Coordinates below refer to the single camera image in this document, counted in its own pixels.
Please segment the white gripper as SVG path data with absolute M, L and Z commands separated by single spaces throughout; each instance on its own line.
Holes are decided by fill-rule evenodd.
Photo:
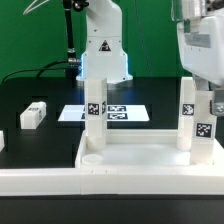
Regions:
M 192 74 L 198 91 L 209 91 L 209 82 L 224 85 L 224 16 L 202 18 L 198 24 L 184 31 L 184 23 L 177 24 L 177 38 L 181 64 Z M 224 87 L 213 90 L 211 114 L 224 116 Z

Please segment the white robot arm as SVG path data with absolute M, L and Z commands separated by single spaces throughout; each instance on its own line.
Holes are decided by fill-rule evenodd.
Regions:
M 103 77 L 112 84 L 131 80 L 120 7 L 112 0 L 86 3 L 87 40 L 78 79 Z M 211 113 L 224 116 L 224 0 L 172 0 L 171 15 L 183 68 L 215 85 Z

